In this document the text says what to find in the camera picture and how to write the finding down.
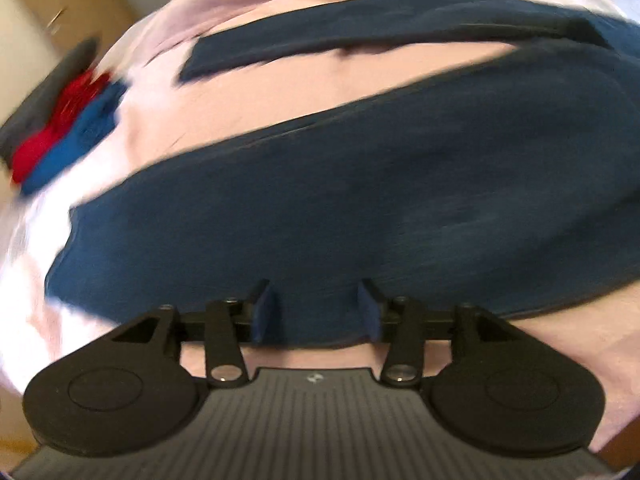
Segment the dark blue denim jeans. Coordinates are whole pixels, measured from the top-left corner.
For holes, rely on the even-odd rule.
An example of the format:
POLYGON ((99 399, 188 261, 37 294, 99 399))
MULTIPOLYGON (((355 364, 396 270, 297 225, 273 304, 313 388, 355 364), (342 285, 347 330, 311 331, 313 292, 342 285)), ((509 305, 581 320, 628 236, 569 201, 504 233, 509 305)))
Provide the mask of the dark blue denim jeans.
POLYGON ((267 338, 358 340, 370 278, 434 308, 579 304, 639 276, 639 29, 523 0, 352 0, 201 38, 181 82, 332 48, 512 53, 145 168, 70 213, 49 297, 125 322, 266 278, 267 338))

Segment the pink textured bedspread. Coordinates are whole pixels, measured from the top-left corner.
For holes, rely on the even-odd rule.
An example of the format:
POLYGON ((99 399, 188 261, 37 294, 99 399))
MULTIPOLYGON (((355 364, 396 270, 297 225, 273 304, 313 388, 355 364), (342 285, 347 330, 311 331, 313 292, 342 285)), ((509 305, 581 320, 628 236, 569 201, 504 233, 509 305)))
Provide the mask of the pink textured bedspread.
MULTIPOLYGON (((352 0, 171 0, 116 66, 127 90, 115 129, 1 223, 1 382, 23 392, 39 372, 123 322, 49 297, 44 281, 70 238, 70 213, 158 162, 280 122, 325 112, 450 70, 512 53, 498 40, 418 41, 303 53, 181 82, 201 38, 288 12, 352 0)), ((523 0, 618 18, 589 0, 523 0)), ((605 411, 591 441, 604 448, 639 414, 639 277, 605 295, 513 318, 526 333, 596 375, 605 411)), ((385 344, 366 334, 341 344, 277 344, 244 349, 250 368, 379 370, 385 344)))

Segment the blue folded garment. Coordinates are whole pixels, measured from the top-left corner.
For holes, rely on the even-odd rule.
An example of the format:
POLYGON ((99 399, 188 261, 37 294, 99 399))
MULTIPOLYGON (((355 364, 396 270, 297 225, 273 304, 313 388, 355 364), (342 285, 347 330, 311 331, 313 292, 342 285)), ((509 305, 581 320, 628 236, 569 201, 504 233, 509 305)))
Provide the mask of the blue folded garment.
POLYGON ((95 96, 65 128, 38 133, 15 153, 14 181, 21 196, 45 188, 68 167, 89 154, 116 127, 116 112, 127 85, 116 80, 95 96))

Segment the red folded garment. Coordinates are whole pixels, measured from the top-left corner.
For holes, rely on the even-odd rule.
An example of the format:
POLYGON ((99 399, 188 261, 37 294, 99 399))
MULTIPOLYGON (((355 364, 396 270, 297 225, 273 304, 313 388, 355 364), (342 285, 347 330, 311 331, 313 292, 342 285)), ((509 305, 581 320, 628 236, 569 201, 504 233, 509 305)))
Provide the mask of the red folded garment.
POLYGON ((11 178, 15 184, 22 184, 43 156, 66 136, 80 113, 108 86, 111 76, 111 72, 105 72, 96 77, 93 70, 87 70, 66 84, 48 120, 18 144, 12 155, 11 178))

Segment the dark grey folded garment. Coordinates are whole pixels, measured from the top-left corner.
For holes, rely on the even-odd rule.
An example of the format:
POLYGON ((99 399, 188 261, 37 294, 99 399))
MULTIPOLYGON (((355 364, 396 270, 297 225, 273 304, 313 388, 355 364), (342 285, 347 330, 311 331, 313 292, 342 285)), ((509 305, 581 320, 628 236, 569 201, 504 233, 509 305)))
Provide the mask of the dark grey folded garment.
POLYGON ((1 160, 12 168, 18 146, 49 121, 62 90, 92 65, 100 40, 90 36, 68 51, 51 73, 35 86, 1 126, 1 160))

